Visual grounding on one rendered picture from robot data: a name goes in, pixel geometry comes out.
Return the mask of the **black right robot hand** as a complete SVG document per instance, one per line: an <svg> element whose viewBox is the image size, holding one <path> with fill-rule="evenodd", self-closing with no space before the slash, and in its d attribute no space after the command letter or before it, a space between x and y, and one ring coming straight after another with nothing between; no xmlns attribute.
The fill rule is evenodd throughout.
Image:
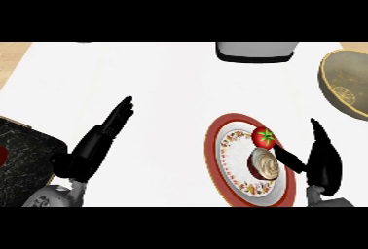
<svg viewBox="0 0 368 249"><path fill-rule="evenodd" d="M273 145L278 161L295 172L306 173L306 183L325 189L323 196L332 196L341 186L341 156L332 145L320 123L310 119L314 142L309 153L307 163L278 144Z"/></svg>

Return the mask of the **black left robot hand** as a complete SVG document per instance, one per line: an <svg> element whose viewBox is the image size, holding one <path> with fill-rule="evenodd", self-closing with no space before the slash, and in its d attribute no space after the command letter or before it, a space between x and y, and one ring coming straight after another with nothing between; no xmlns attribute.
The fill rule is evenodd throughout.
<svg viewBox="0 0 368 249"><path fill-rule="evenodd" d="M53 173L85 183L105 160L112 142L133 114L131 97L125 97L106 120L96 125L79 140L71 153L57 153L50 158Z"/></svg>

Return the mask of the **red tomato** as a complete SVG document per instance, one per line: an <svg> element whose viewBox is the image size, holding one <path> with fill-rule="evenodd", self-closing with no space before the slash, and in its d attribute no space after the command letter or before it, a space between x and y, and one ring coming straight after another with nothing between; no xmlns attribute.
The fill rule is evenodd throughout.
<svg viewBox="0 0 368 249"><path fill-rule="evenodd" d="M270 150L275 145L276 137L270 129L264 126L257 127L251 133L251 141L255 147Z"/></svg>

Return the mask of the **red-rimmed white plate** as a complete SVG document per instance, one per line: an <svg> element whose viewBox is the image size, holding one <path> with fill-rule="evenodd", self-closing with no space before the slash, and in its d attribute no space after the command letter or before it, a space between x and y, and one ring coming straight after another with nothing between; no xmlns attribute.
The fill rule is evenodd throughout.
<svg viewBox="0 0 368 249"><path fill-rule="evenodd" d="M208 173L230 206L291 207L295 195L292 171L279 164L279 177L269 180L257 179L249 169L255 149L251 133L261 126L242 114L226 114L214 120L204 142Z"/></svg>

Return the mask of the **olive gold-rimmed bowl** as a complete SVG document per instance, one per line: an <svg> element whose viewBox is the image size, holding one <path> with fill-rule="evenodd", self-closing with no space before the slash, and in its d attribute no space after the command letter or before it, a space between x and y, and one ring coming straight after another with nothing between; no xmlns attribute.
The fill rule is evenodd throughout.
<svg viewBox="0 0 368 249"><path fill-rule="evenodd" d="M368 53L335 50L322 58L319 89L331 105L368 122Z"/></svg>

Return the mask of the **brown swirled cupcake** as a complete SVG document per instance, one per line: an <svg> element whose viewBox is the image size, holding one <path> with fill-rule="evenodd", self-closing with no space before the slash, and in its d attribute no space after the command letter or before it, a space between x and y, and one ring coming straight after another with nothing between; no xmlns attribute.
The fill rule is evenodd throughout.
<svg viewBox="0 0 368 249"><path fill-rule="evenodd" d="M275 180L279 177L280 169L276 157L263 148L255 148L246 159L249 174L258 180Z"/></svg>

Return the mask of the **dark speckled cutting board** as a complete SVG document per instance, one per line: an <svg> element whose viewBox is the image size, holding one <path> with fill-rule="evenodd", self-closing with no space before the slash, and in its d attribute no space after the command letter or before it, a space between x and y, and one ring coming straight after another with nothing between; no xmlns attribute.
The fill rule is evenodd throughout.
<svg viewBox="0 0 368 249"><path fill-rule="evenodd" d="M62 140L0 116L0 207L22 207L53 177L50 157L66 153Z"/></svg>

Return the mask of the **white placemat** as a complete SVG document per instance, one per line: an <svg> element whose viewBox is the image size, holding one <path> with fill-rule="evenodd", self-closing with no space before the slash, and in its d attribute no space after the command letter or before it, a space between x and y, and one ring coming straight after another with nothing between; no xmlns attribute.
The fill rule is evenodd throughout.
<svg viewBox="0 0 368 249"><path fill-rule="evenodd" d="M210 43L35 43L0 89L0 115L75 145L124 98L133 115L84 204L221 206L204 157L210 124L241 113L267 126L304 159L312 126L341 155L337 195L368 206L368 122L344 115L317 85L323 55L340 44L297 45L286 63L218 60Z"/></svg>

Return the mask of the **white appliance with black base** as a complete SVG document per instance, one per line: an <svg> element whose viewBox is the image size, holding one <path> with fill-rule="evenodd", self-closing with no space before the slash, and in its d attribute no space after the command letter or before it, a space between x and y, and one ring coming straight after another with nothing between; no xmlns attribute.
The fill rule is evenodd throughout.
<svg viewBox="0 0 368 249"><path fill-rule="evenodd" d="M297 42L217 42L215 55L226 62L286 62L295 46Z"/></svg>

